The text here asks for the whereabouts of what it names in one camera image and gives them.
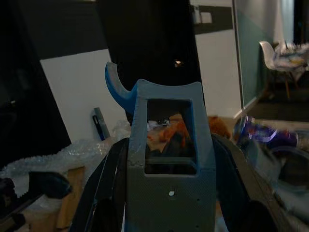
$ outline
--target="floor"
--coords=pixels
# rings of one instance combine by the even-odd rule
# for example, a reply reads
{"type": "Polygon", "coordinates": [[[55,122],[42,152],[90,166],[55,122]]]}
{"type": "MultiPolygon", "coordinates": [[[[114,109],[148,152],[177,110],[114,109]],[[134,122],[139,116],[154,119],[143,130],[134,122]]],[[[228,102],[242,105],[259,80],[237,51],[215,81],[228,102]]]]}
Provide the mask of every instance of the floor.
{"type": "Polygon", "coordinates": [[[265,94],[247,113],[258,119],[309,122],[309,72],[298,81],[299,89],[290,83],[291,99],[284,84],[276,84],[273,95],[265,94]]]}

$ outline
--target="cluttered table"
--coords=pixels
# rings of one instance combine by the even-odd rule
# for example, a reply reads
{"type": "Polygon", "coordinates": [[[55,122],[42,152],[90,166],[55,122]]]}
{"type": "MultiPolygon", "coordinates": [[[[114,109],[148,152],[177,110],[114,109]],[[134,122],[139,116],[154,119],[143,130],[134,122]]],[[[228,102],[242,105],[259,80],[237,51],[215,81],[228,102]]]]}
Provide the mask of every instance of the cluttered table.
{"type": "MultiPolygon", "coordinates": [[[[180,115],[176,115],[170,118],[169,127],[179,124],[182,121],[180,115]]],[[[221,134],[225,137],[230,137],[233,131],[233,127],[237,119],[233,118],[219,118],[209,117],[209,124],[211,132],[221,134]]],[[[287,121],[273,121],[273,120],[257,120],[256,122],[271,126],[276,129],[282,130],[295,130],[295,129],[309,129],[309,123],[302,122],[287,122],[287,121]]],[[[152,128],[147,133],[147,144],[151,150],[159,149],[163,150],[169,135],[164,133],[166,127],[152,128]]],[[[73,186],[73,192],[67,197],[62,199],[61,207],[52,213],[43,215],[39,219],[28,220],[30,232],[66,232],[69,230],[71,220],[74,216],[79,199],[83,192],[82,179],[84,177],[84,167],[72,169],[68,171],[68,180],[73,186]]],[[[216,215],[222,216],[220,204],[217,202],[216,215]]]]}

